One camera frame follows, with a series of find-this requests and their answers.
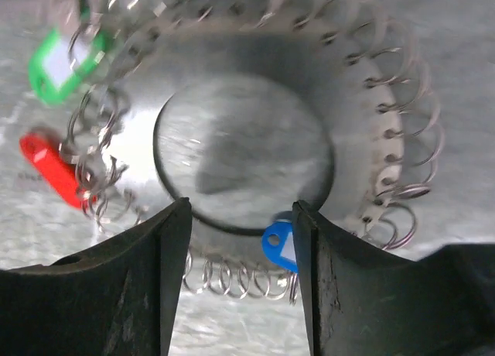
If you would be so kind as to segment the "green key tag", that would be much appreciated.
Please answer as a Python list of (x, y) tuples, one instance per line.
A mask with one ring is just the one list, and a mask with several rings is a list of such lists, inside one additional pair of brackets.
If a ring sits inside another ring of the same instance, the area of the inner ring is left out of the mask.
[(91, 44), (70, 39), (52, 29), (29, 61), (29, 82), (46, 104), (64, 102), (94, 72), (111, 47), (110, 38), (99, 33)]

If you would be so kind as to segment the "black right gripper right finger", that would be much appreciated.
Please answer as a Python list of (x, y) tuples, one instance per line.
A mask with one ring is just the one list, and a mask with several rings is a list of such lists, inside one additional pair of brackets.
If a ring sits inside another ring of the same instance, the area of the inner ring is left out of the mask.
[(419, 261), (380, 250), (304, 201), (292, 207), (313, 355), (492, 355), (494, 246), (448, 245)]

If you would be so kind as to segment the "large keyring with small rings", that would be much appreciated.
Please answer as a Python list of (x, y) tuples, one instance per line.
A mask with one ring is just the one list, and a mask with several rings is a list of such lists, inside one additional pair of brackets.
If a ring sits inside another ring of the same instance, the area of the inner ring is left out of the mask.
[(415, 38), (378, 0), (108, 0), (115, 48), (60, 144), (100, 231), (180, 197), (194, 294), (294, 299), (261, 240), (303, 199), (369, 240), (428, 193), (444, 135)]

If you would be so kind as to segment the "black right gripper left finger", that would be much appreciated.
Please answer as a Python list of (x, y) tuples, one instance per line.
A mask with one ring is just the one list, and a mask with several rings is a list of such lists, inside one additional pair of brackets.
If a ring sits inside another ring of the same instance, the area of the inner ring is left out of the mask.
[(3, 355), (166, 355), (192, 211), (147, 221), (52, 265), (1, 274)]

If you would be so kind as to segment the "red key tag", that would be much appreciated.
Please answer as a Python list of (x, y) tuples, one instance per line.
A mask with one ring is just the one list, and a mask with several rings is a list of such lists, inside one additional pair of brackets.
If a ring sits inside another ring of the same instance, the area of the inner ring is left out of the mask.
[(75, 166), (62, 160), (55, 142), (42, 132), (28, 132), (19, 140), (24, 158), (68, 205), (82, 210), (88, 206), (75, 177)]

